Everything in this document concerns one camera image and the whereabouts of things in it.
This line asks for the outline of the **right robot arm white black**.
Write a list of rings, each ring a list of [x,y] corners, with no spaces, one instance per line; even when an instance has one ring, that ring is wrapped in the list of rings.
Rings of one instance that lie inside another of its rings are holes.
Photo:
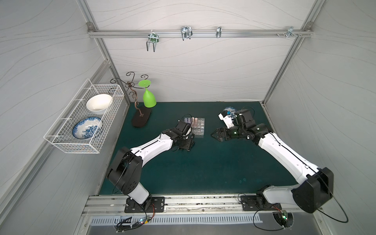
[[[267,210],[275,204],[290,204],[307,213],[314,213],[334,197],[333,172],[303,158],[264,123],[257,124],[248,109],[234,113],[224,110],[218,117],[226,126],[211,134],[214,139],[219,142],[232,139],[252,141],[274,157],[297,182],[293,186],[267,185],[258,190],[255,204],[259,209]]]

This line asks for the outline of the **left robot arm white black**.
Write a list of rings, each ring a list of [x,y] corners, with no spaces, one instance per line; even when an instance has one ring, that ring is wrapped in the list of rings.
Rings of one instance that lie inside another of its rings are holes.
[[[134,147],[123,147],[117,151],[106,172],[106,178],[116,189],[143,205],[151,201],[151,194],[140,182],[143,167],[159,154],[178,147],[190,151],[194,145],[191,124],[178,121],[171,129],[162,131],[156,138]]]

